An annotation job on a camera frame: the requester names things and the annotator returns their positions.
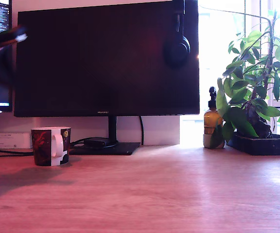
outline mug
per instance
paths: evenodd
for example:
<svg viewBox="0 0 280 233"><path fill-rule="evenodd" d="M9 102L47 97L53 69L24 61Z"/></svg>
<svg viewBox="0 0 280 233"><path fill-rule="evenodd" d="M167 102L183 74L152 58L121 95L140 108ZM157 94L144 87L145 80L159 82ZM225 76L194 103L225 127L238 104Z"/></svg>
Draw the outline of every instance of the mug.
<svg viewBox="0 0 280 233"><path fill-rule="evenodd" d="M57 166L69 161L70 127L31 129L34 162L38 166Z"/></svg>

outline window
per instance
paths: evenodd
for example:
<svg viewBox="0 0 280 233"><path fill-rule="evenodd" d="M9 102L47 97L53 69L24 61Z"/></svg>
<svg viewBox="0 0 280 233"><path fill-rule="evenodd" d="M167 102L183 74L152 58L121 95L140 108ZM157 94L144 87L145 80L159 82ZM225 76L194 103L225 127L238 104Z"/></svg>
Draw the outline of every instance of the window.
<svg viewBox="0 0 280 233"><path fill-rule="evenodd" d="M280 0L199 0L199 65L200 65L200 114L193 116L181 116L180 118L180 143L202 145L204 130L203 116L208 110L209 88L217 88L217 78L222 77L225 68L234 58L228 53L229 43L236 39L237 33L249 34L251 30L261 30L267 27L263 20L256 17L241 14L227 13L210 10L226 10L234 12L246 12L253 15L267 17L269 9L277 8L280 12ZM280 19L276 29L280 29ZM280 124L275 131L280 134Z"/></svg>

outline headphone ear cup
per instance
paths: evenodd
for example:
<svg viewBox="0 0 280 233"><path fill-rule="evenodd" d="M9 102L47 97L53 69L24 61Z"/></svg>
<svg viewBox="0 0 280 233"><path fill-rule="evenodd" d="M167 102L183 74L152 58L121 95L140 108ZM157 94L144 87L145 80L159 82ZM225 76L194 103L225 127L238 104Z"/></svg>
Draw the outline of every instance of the headphone ear cup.
<svg viewBox="0 0 280 233"><path fill-rule="evenodd" d="M164 46L164 59L168 66L178 68L185 64L191 52L189 41L183 37L179 41L167 42Z"/></svg>

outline monitor stand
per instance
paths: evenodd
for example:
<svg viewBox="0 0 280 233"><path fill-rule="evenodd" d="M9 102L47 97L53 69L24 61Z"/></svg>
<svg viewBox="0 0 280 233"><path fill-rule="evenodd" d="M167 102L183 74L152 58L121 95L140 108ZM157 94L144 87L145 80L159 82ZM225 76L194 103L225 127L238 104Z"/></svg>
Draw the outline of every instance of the monitor stand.
<svg viewBox="0 0 280 233"><path fill-rule="evenodd" d="M70 149L70 154L77 155L131 155L139 146L140 142L118 142L116 139L116 123L117 116L108 116L108 136L109 138L96 138L92 144L96 145L103 143L104 148L85 145L73 147Z"/></svg>

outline monitor base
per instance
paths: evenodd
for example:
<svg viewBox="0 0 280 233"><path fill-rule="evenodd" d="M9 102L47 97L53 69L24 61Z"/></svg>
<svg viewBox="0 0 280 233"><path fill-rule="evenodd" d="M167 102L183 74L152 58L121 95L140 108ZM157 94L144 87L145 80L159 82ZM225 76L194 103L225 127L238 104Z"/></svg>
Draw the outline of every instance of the monitor base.
<svg viewBox="0 0 280 233"><path fill-rule="evenodd" d="M140 142L119 142L116 146L102 149L72 147L70 155L131 155L139 146Z"/></svg>

